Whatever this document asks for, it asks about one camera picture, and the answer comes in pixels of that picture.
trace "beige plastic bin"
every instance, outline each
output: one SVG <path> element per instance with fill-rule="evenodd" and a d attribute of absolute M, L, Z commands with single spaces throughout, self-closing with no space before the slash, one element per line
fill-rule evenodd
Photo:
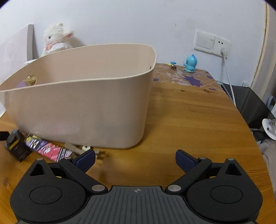
<path fill-rule="evenodd" d="M 144 133 L 156 52 L 142 44 L 68 49 L 30 63 L 0 85 L 19 129 L 44 139 L 129 148 Z M 34 86 L 16 88 L 34 74 Z"/>

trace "small mushroom figurine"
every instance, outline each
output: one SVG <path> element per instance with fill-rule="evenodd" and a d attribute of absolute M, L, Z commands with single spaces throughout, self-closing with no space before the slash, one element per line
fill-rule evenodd
<path fill-rule="evenodd" d="M 168 65 L 171 66 L 171 69 L 176 69 L 176 62 L 171 62 Z"/>

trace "light switch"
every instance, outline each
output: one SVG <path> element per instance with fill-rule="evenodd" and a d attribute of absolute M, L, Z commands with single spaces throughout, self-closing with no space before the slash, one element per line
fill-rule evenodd
<path fill-rule="evenodd" d="M 212 53 L 215 35 L 197 30 L 195 35 L 194 49 Z"/>

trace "blue figurine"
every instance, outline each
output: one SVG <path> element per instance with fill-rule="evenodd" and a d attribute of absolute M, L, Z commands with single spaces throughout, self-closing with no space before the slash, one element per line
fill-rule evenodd
<path fill-rule="evenodd" d="M 194 72 L 195 66 L 197 65 L 197 58 L 195 55 L 188 57 L 186 59 L 186 63 L 183 64 L 185 66 L 184 70 L 187 72 Z"/>

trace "purple object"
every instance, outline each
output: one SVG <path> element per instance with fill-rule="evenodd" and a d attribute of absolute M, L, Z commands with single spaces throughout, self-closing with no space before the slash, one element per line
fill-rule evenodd
<path fill-rule="evenodd" d="M 25 80 L 23 80 L 16 86 L 16 88 L 21 88 L 21 87 L 26 87 L 26 86 L 27 86 L 27 84 L 25 83 Z"/>
<path fill-rule="evenodd" d="M 202 84 L 200 83 L 201 81 L 198 79 L 195 79 L 194 77 L 189 77 L 189 76 L 184 76 L 184 79 L 186 79 L 187 81 L 189 81 L 189 83 L 192 86 L 197 86 L 197 87 L 201 87 Z"/>

